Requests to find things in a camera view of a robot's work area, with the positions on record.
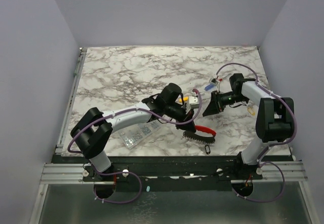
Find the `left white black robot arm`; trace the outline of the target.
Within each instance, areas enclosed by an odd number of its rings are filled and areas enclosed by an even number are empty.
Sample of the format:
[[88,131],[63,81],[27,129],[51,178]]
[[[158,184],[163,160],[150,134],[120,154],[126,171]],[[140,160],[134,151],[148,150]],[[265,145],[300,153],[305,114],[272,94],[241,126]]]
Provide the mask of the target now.
[[160,93],[124,109],[103,112],[93,107],[71,130],[70,143],[75,143],[78,147],[76,153],[82,154],[92,164],[94,174],[99,180],[108,180],[112,174],[112,163],[104,148],[111,134],[132,125],[155,120],[173,124],[183,131],[196,132],[194,120],[201,111],[201,104],[194,110],[188,102],[177,102],[182,97],[181,88],[169,83]]

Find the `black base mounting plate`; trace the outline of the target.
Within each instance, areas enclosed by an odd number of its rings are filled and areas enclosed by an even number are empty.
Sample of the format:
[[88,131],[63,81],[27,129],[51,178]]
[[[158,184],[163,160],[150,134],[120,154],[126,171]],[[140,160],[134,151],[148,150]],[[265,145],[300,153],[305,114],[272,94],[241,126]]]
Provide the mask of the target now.
[[[179,191],[230,191],[231,181],[249,182],[260,180],[257,166],[243,165],[236,156],[176,156],[176,157],[111,157],[112,166],[102,176],[89,166],[83,157],[54,155],[53,164],[81,164],[89,175],[81,178],[101,194],[113,192],[179,192]],[[124,177],[121,171],[128,170],[134,176]]]

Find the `aluminium front rail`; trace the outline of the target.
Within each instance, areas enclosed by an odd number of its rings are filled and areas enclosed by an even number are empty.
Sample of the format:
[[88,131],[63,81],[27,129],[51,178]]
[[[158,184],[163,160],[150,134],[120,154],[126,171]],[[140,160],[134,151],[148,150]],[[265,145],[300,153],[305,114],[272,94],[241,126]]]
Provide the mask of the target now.
[[[307,181],[307,173],[301,161],[274,162],[283,172],[286,182]],[[84,180],[83,164],[45,164],[40,178],[40,184],[103,184],[112,185],[113,181]],[[262,167],[262,178],[253,177],[253,182],[280,182],[280,172],[271,164]]]

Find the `yellow handled screwdriver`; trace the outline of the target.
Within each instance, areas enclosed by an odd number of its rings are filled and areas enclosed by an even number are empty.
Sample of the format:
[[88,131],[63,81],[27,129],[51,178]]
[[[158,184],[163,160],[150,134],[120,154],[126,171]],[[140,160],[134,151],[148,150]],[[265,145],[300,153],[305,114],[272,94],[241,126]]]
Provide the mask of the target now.
[[189,97],[188,97],[188,96],[186,96],[186,97],[180,97],[180,98],[179,98],[179,102],[180,102],[180,103],[187,102],[188,100],[189,100]]

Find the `aluminium left side rail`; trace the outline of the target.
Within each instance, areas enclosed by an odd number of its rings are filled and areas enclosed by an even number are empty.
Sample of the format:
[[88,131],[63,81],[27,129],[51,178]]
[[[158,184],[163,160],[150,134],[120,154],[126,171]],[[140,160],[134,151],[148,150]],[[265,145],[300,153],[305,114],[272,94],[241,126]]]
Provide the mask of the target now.
[[55,155],[60,155],[63,151],[65,135],[66,135],[67,127],[69,125],[69,120],[72,113],[73,104],[75,101],[77,87],[82,74],[86,53],[87,53],[87,48],[80,48],[80,54],[77,59],[76,68],[73,73],[73,83],[72,83],[72,88],[67,103],[67,108],[65,110],[62,127],[60,129],[59,137],[55,146],[55,151],[54,151]]

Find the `clear plastic screw box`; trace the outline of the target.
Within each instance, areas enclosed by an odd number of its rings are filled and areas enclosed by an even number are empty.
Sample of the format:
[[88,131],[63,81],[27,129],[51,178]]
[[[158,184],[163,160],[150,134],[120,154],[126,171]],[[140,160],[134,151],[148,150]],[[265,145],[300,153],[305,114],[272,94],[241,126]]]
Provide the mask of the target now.
[[160,123],[154,121],[123,128],[118,130],[117,134],[126,148],[132,149],[159,129]]

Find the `blue handled screwdriver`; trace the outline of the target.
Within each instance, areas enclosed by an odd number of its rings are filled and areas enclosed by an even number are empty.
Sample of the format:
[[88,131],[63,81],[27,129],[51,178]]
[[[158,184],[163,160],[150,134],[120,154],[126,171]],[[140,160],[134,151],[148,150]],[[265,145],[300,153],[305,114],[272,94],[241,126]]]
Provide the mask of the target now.
[[214,88],[214,86],[215,86],[214,84],[208,84],[207,86],[205,86],[205,91],[208,91],[208,90]]

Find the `aluminium rail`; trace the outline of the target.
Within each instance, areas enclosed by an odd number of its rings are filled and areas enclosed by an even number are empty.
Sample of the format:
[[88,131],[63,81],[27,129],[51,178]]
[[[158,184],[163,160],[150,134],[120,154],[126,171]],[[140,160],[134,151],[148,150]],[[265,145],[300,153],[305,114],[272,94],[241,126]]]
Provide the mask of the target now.
[[[307,181],[307,173],[301,161],[274,162],[283,172],[286,182]],[[103,184],[112,185],[113,181],[84,180],[83,164],[45,164],[40,178],[40,184]],[[262,167],[262,178],[253,177],[253,182],[280,182],[280,172],[271,164]]]
[[60,155],[63,151],[65,135],[66,135],[67,127],[69,125],[69,120],[72,113],[73,104],[75,101],[77,87],[82,74],[86,53],[87,53],[87,48],[80,48],[80,54],[77,59],[76,68],[73,73],[73,83],[72,83],[72,88],[67,103],[67,108],[65,110],[62,127],[60,129],[59,137],[55,146],[55,151],[54,151],[55,155]]

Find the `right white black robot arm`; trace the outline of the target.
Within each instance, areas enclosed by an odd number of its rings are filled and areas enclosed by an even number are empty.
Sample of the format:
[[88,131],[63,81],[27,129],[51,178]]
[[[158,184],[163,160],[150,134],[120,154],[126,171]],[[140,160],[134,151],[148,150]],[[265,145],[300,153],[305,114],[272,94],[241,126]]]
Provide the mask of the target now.
[[252,101],[258,106],[256,137],[239,153],[241,162],[232,167],[236,178],[244,179],[251,172],[250,165],[257,165],[263,156],[276,145],[289,143],[296,135],[297,122],[294,116],[294,102],[289,97],[279,97],[261,86],[256,79],[246,79],[241,73],[229,78],[231,91],[213,91],[211,101],[203,116],[216,115],[226,106],[238,102]]

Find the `key with yellow tag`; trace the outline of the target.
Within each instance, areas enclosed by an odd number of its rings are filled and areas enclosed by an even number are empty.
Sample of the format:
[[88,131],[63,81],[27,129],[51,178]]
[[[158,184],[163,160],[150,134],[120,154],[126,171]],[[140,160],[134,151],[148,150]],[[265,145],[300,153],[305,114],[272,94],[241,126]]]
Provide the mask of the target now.
[[247,111],[252,116],[256,114],[253,105],[247,105]]

